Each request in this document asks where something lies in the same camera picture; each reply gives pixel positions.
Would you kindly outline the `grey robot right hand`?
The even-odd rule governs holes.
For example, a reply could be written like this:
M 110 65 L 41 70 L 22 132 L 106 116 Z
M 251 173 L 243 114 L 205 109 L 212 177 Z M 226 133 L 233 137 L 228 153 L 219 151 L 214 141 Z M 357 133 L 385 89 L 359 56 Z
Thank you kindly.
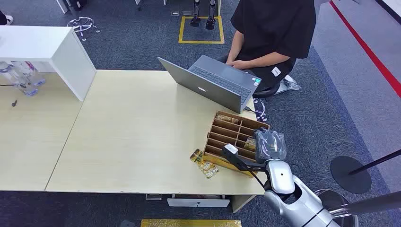
M 283 133 L 260 127 L 254 131 L 255 158 L 257 163 L 267 160 L 284 160 L 287 156 L 287 147 Z

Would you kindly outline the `person's left hand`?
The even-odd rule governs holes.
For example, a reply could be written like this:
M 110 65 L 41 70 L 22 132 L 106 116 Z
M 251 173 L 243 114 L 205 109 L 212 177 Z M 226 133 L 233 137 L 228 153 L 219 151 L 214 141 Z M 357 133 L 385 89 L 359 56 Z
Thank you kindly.
M 249 62 L 248 61 L 242 61 L 242 60 L 236 60 L 230 63 L 227 63 L 228 65 L 232 66 L 235 69 L 239 70 L 246 70 L 249 68 Z

